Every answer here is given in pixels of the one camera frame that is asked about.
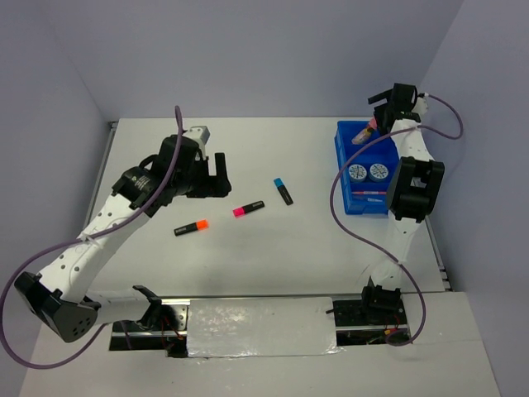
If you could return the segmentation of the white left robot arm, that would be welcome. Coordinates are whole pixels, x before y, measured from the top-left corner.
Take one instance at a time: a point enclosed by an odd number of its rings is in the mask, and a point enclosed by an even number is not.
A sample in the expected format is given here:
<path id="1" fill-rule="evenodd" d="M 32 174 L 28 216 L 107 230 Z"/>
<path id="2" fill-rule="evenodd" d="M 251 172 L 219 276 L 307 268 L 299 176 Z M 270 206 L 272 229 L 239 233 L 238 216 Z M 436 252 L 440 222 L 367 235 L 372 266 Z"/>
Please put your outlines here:
<path id="1" fill-rule="evenodd" d="M 105 204 L 68 247 L 36 274 L 23 272 L 14 283 L 30 310 L 64 342 L 79 340 L 94 325 L 132 321 L 151 330 L 169 312 L 160 297 L 142 285 L 124 291 L 97 292 L 91 284 L 100 270 L 140 227 L 173 198 L 224 198 L 231 192 L 224 154 L 215 155 L 210 175 L 205 145 L 210 131 L 191 127 L 166 137 L 156 155 L 125 171 Z"/>

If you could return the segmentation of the orange black highlighter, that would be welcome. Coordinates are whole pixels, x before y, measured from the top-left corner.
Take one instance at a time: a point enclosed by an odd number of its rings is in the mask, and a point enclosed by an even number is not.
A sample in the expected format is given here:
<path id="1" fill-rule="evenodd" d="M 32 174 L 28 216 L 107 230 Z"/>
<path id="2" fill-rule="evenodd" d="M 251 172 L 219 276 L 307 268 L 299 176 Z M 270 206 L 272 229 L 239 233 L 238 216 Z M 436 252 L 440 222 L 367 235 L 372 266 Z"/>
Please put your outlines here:
<path id="1" fill-rule="evenodd" d="M 175 228 L 174 235 L 176 237 L 179 237 L 182 235 L 189 234 L 191 232 L 198 232 L 198 231 L 202 231 L 208 228 L 209 228 L 208 221 L 206 219 L 203 219 L 200 221 L 192 222 L 190 224 Z"/>

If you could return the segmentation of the silver foil plate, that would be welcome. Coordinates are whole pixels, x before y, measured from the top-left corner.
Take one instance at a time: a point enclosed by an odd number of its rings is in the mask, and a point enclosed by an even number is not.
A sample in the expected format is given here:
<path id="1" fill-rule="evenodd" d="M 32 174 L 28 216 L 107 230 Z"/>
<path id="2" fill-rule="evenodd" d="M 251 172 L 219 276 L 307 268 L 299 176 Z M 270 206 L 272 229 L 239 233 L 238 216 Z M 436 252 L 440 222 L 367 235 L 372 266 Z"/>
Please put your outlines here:
<path id="1" fill-rule="evenodd" d="M 337 353 L 329 297 L 202 299 L 189 305 L 190 357 L 323 356 Z"/>

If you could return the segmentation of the blue black highlighter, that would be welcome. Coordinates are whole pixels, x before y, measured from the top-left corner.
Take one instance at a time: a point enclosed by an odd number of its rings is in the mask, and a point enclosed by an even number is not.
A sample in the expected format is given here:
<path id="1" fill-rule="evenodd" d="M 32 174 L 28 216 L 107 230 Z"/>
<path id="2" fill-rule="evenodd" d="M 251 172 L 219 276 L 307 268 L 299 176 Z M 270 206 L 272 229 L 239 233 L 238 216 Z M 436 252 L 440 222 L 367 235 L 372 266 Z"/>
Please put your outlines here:
<path id="1" fill-rule="evenodd" d="M 285 202 L 285 204 L 287 206 L 292 205 L 293 204 L 293 199 L 292 199 L 289 191 L 287 190 L 284 182 L 280 178 L 276 178 L 276 179 L 274 179 L 274 185 L 275 185 L 276 189 L 278 190 L 280 196 L 282 197 L 283 201 Z"/>

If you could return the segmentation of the blue compartment tray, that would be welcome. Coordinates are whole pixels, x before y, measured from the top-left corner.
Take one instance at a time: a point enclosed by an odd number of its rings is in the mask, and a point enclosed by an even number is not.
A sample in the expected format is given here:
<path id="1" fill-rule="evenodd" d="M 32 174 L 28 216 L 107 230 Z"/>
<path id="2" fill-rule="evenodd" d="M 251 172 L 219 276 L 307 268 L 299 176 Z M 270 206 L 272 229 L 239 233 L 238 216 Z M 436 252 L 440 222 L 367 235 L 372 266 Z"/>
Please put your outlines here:
<path id="1" fill-rule="evenodd" d="M 347 164 L 341 176 L 345 213 L 348 215 L 386 214 L 385 199 L 399 156 L 392 139 L 385 139 L 363 152 L 354 139 L 367 122 L 339 121 L 335 135 L 338 166 Z"/>

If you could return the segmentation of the pink black highlighter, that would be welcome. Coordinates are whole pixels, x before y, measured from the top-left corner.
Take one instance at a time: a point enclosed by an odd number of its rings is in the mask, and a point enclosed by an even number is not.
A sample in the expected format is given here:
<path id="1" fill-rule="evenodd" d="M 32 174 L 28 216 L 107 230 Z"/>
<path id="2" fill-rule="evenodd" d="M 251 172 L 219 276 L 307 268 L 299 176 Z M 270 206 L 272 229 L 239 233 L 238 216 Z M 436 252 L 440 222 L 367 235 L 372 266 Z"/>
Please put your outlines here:
<path id="1" fill-rule="evenodd" d="M 254 211 L 260 210 L 264 207 L 265 207 L 265 203 L 262 200 L 260 200 L 257 202 L 249 203 L 239 208 L 235 208 L 232 210 L 232 213 L 235 218 L 241 218 L 249 213 L 253 213 Z"/>

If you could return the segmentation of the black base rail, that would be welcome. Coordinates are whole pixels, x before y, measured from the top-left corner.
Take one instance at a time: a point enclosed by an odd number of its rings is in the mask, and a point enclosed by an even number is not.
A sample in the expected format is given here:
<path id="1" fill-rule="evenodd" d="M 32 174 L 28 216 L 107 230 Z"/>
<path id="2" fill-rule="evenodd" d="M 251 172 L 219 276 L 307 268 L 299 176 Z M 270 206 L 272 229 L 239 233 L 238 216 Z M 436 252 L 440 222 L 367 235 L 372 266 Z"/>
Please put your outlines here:
<path id="1" fill-rule="evenodd" d="M 364 308 L 360 297 L 272 296 L 165 298 L 172 316 L 142 328 L 114 323 L 112 352 L 162 352 L 172 358 L 325 356 L 344 347 L 407 341 L 402 305 L 384 312 Z"/>

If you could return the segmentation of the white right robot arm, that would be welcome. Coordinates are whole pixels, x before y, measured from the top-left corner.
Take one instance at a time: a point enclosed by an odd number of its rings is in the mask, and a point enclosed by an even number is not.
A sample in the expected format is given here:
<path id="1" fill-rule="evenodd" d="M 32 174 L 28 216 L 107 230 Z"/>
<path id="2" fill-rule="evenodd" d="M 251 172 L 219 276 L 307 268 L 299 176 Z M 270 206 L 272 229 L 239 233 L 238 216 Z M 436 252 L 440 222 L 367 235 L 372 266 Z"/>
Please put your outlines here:
<path id="1" fill-rule="evenodd" d="M 427 104 L 415 86 L 395 84 L 368 103 L 377 105 L 374 117 L 379 132 L 391 136 L 399 158 L 386 193 L 386 256 L 373 269 L 359 305 L 367 323 L 378 323 L 388 312 L 398 310 L 403 265 L 414 234 L 435 206 L 445 166 L 434 160 L 423 139 L 420 123 Z"/>

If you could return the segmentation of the pink tube of pins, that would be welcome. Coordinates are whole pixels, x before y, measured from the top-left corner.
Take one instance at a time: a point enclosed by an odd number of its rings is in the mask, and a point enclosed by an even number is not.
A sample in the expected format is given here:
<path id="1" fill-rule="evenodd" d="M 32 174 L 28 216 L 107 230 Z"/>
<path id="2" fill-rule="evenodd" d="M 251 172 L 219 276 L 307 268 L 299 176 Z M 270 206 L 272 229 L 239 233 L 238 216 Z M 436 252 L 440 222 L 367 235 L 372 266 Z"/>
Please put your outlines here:
<path id="1" fill-rule="evenodd" d="M 376 129 L 377 122 L 373 117 L 369 120 L 366 126 L 351 139 L 351 143 L 353 145 L 364 145 L 369 141 Z"/>

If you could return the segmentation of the blue round tub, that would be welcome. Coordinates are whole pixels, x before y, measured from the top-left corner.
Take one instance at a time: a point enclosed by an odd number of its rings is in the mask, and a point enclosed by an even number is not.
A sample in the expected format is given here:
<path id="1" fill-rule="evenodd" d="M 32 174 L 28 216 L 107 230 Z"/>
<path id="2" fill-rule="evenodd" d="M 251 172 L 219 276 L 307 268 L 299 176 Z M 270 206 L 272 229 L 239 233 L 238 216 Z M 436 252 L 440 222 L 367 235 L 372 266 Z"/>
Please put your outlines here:
<path id="1" fill-rule="evenodd" d="M 361 164 L 352 164 L 348 167 L 348 175 L 352 184 L 362 184 L 367 179 L 368 171 Z"/>
<path id="2" fill-rule="evenodd" d="M 390 176 L 389 168 L 381 163 L 374 163 L 369 168 L 369 179 L 374 183 L 383 183 Z"/>

